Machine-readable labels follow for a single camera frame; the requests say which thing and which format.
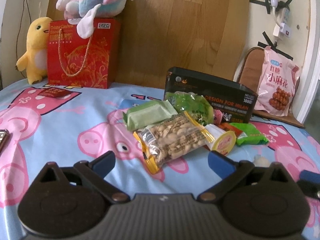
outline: red box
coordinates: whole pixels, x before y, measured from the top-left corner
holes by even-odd
[[[50,23],[48,83],[50,85],[109,88],[116,78],[120,23],[112,18],[94,19],[95,30],[89,44],[87,61],[80,72],[90,38],[84,40],[79,37],[76,24],[76,20]],[[76,73],[78,74],[72,77],[67,75]]]

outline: power adapter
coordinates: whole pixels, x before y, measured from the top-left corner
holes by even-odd
[[[277,20],[281,23],[281,27],[276,25],[273,30],[273,36],[277,39],[282,40],[283,37],[291,38],[292,29],[288,26],[289,16],[290,10],[288,8],[282,8],[279,11]]]

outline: blue bed sheet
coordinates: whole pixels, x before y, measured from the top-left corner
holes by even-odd
[[[148,100],[162,99],[163,90],[114,83],[110,89],[62,87],[72,93],[62,98],[38,95],[47,81],[29,86],[26,80],[0,92],[0,129],[12,137],[0,156],[0,239],[18,240],[24,232],[17,206],[33,179],[48,161],[72,166],[91,161],[108,150],[116,166],[105,180],[136,193],[192,193],[197,196],[220,178],[208,166],[208,151],[200,148],[165,165],[151,176],[143,163],[141,145],[122,122],[122,111]],[[277,121],[252,117],[267,146],[235,146],[229,158],[253,161],[255,155],[280,161],[297,180],[301,170],[319,172],[320,145],[305,130]],[[320,236],[320,204],[308,199],[311,215],[303,235]]]

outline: rope handle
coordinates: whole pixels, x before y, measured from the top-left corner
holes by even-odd
[[[60,66],[63,70],[63,72],[68,76],[68,77],[75,77],[76,75],[78,75],[83,69],[84,69],[84,66],[85,64],[87,63],[87,57],[88,57],[88,54],[89,54],[89,47],[91,45],[91,40],[92,40],[92,37],[93,37],[93,34],[90,36],[90,39],[89,39],[89,42],[88,42],[88,45],[87,45],[87,49],[85,51],[85,55],[84,55],[84,59],[83,59],[83,62],[82,62],[82,66],[81,68],[74,74],[69,74],[67,73],[67,71],[64,69],[63,67],[63,64],[62,64],[62,57],[61,57],[61,37],[62,37],[62,28],[59,30],[59,45],[58,45],[58,52],[59,52],[59,60],[60,60]]]

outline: light green snack package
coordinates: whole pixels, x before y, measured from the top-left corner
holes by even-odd
[[[134,131],[171,118],[178,114],[169,101],[152,100],[128,109],[123,122],[128,131]]]
[[[203,96],[181,92],[167,92],[165,100],[168,100],[178,113],[187,111],[202,126],[213,123],[213,108]]]
[[[269,140],[259,132],[259,130],[252,123],[230,123],[230,125],[243,131],[237,137],[237,145],[258,145],[258,144],[267,144]]]

